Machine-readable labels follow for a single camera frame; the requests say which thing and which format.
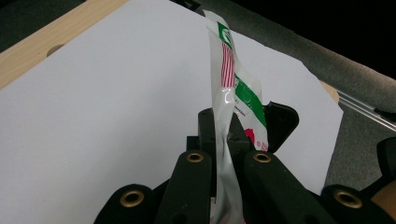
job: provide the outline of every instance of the plastic bag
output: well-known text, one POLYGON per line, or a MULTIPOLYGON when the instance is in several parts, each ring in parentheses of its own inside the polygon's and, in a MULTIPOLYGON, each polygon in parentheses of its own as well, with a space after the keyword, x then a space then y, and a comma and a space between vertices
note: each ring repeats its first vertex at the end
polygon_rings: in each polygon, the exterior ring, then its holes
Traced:
POLYGON ((256 149, 268 148, 261 85, 238 61, 225 20, 204 11, 211 52, 212 108, 215 118, 217 196, 212 223, 244 223, 242 196, 227 145, 233 113, 256 149))

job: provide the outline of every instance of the gray surface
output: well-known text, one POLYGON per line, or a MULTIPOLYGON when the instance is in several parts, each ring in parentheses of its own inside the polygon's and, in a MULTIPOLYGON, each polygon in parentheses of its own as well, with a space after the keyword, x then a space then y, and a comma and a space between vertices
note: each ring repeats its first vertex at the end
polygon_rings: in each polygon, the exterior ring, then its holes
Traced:
MULTIPOLYGON (((300 60, 318 79, 337 90, 373 107, 396 111, 394 79, 325 49, 230 0, 195 2, 201 4, 196 10, 199 14, 204 15, 202 9, 217 13, 232 30, 300 60)), ((396 133, 344 105, 340 106, 344 116, 326 185, 341 184, 363 189, 381 176, 376 144, 396 136, 396 133)))

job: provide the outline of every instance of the red stripe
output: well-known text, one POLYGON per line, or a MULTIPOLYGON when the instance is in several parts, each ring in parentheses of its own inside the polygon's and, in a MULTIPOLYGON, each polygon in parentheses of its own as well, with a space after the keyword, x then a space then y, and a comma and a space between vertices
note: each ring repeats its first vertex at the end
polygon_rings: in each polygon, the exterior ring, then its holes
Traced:
POLYGON ((221 86, 223 88, 234 87, 234 73, 233 73, 233 51, 224 43, 223 48, 223 62, 221 67, 221 86))

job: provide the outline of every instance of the brass screw insert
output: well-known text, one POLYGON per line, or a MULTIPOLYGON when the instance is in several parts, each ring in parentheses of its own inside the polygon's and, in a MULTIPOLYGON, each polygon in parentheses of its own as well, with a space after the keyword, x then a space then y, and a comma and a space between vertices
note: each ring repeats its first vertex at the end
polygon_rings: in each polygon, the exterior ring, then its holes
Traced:
POLYGON ((190 162, 200 162, 204 160, 204 156, 201 155, 200 153, 193 152, 187 156, 187 160, 190 162))
POLYGON ((124 207, 135 207, 143 202, 145 195, 140 190, 128 190, 122 194, 120 203, 124 207))
POLYGON ((344 190, 337 190, 334 193, 334 199, 340 204, 350 208, 361 208, 363 202, 356 195, 344 190))
POLYGON ((271 161, 271 157, 263 153, 257 153, 254 155, 254 160, 266 163, 271 161))

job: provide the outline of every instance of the gray carpet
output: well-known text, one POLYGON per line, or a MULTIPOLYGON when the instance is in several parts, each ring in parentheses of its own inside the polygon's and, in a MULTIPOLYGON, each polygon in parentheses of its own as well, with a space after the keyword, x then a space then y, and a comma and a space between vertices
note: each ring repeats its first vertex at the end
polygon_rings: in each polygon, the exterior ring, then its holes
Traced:
MULTIPOLYGON (((0 51, 3 51, 83 1, 17 0, 0 9, 0 51)), ((364 103, 396 112, 396 81, 362 64, 298 36, 230 0, 196 0, 196 10, 211 10, 231 29, 301 62, 320 80, 364 103)), ((381 176, 375 146, 396 132, 340 105, 344 117, 332 156, 326 185, 342 184, 363 189, 381 176)))

